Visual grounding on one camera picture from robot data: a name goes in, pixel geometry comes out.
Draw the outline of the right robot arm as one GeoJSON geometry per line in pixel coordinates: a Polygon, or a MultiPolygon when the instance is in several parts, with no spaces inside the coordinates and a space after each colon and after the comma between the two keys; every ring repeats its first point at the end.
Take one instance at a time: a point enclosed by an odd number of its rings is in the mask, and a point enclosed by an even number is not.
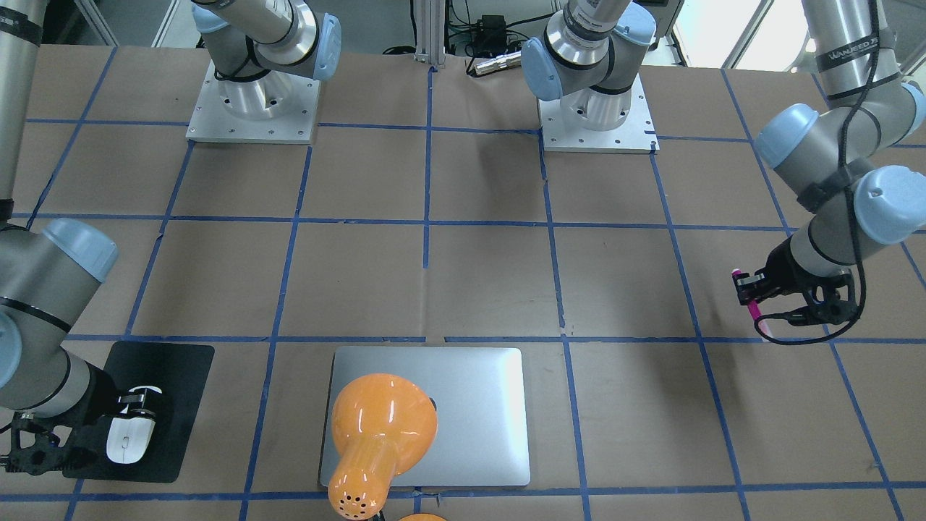
{"type": "MultiPolygon", "coordinates": [[[[112,270],[116,243],[58,218],[37,233],[11,224],[14,178],[43,39],[46,1],[2,3],[2,406],[21,418],[76,413],[99,372],[61,347],[112,270]]],[[[187,135],[198,143],[307,144],[320,85],[336,72],[343,27],[307,1],[195,1],[211,54],[187,135]]]]}

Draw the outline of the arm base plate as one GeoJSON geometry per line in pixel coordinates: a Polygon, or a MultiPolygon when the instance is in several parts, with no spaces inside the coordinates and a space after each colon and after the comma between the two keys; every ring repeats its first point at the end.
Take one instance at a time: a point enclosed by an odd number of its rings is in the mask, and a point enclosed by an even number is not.
{"type": "Polygon", "coordinates": [[[310,145],[321,85],[282,72],[254,82],[219,80],[209,64],[186,137],[211,144],[310,145]]]}
{"type": "Polygon", "coordinates": [[[546,151],[649,154],[660,149],[640,76],[618,95],[588,88],[539,100],[537,108],[546,151]]]}

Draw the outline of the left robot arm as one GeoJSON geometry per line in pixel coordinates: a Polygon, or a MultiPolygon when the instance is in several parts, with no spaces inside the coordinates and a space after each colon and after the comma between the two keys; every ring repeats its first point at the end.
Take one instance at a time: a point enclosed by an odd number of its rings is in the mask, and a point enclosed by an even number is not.
{"type": "MultiPolygon", "coordinates": [[[[842,306],[838,291],[854,288],[849,269],[924,224],[924,177],[870,163],[924,122],[923,92],[901,79],[882,3],[802,6],[830,108],[784,109],[758,133],[755,149],[812,220],[774,248],[762,269],[734,274],[743,305],[790,294],[817,304],[820,292],[821,304],[842,306]]],[[[524,79],[539,100],[579,93],[583,122],[608,130],[628,109],[655,29],[651,13],[631,1],[569,1],[523,44],[524,79]]]]}

